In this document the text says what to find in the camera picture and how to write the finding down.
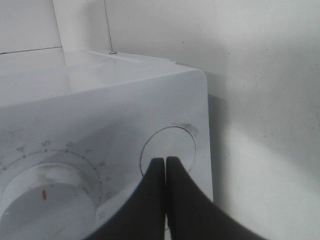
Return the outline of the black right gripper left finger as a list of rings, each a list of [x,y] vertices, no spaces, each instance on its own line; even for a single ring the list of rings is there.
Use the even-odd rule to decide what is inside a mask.
[[[153,158],[125,204],[88,240],[163,240],[165,238],[165,163]]]

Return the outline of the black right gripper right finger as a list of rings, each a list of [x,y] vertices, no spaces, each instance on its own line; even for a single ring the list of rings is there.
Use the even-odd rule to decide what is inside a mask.
[[[167,218],[173,240],[263,240],[205,196],[175,156],[166,158]]]

